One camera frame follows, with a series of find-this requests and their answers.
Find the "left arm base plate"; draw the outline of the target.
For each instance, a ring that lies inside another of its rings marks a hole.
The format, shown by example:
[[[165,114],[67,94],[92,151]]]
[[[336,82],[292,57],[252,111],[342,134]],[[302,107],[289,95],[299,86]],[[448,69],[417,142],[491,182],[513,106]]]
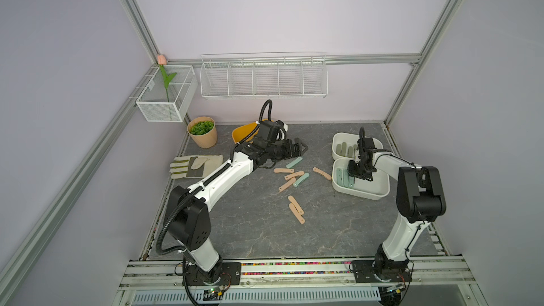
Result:
[[[241,262],[219,262],[207,272],[197,265],[189,265],[183,269],[189,286],[238,286],[242,277]]]

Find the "yellow plastic basin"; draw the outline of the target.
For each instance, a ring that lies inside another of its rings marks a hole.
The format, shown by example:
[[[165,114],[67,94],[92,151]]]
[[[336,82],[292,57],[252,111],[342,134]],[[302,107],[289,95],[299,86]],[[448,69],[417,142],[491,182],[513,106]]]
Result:
[[[253,129],[257,126],[256,122],[246,124],[244,126],[239,126],[232,131],[232,140],[234,143],[241,143],[241,141],[252,132]]]

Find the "white basin with knives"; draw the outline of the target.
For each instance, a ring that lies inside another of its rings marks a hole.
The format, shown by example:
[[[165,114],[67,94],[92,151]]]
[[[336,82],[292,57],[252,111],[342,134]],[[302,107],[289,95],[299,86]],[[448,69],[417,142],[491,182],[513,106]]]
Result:
[[[345,142],[345,143],[347,143],[347,148],[348,148],[349,146],[358,145],[358,140],[359,140],[359,136],[356,135],[356,134],[350,134],[350,133],[337,133],[337,134],[335,134],[334,137],[333,137],[332,146],[331,146],[333,160],[338,160],[338,159],[357,160],[358,157],[359,157],[359,151],[357,151],[356,154],[355,154],[355,157],[353,159],[351,159],[351,158],[348,158],[347,156],[345,156],[345,157],[339,156],[336,153],[336,146],[337,146],[337,144],[341,144],[341,143]]]

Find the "mint knife top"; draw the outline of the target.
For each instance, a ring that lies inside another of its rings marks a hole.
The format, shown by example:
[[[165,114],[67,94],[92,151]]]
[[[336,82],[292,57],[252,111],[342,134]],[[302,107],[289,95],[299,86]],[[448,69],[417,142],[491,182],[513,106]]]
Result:
[[[301,163],[301,161],[303,161],[303,158],[302,157],[297,157],[293,161],[286,164],[286,168],[287,169],[293,169],[297,164]]]

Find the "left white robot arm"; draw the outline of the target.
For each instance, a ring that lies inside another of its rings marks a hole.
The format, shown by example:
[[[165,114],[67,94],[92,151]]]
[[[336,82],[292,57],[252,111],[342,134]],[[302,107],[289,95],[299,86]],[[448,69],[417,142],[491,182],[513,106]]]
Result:
[[[266,100],[256,126],[235,143],[218,169],[188,188],[176,186],[171,190],[155,240],[157,255],[181,252],[204,273],[218,269],[222,257],[210,240],[210,212],[215,205],[257,169],[272,169],[278,162],[300,157],[307,151],[300,139],[288,139],[288,126],[272,119],[272,108],[272,100]]]

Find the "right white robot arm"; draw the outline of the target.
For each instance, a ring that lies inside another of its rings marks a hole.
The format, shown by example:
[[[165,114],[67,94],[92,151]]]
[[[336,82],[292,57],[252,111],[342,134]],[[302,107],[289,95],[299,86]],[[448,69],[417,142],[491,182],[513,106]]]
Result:
[[[436,167],[421,167],[377,148],[364,128],[358,132],[358,151],[358,159],[348,163],[349,177],[372,181],[373,175],[382,171],[397,181],[398,217],[388,238],[378,247],[373,272],[380,276],[405,270],[409,253],[423,230],[446,212],[440,172]]]

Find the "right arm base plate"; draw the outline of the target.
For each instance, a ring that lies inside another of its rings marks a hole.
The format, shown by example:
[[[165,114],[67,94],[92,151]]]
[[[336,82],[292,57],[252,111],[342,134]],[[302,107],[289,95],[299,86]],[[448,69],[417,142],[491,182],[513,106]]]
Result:
[[[408,261],[354,260],[349,265],[357,283],[409,283],[412,274]]]

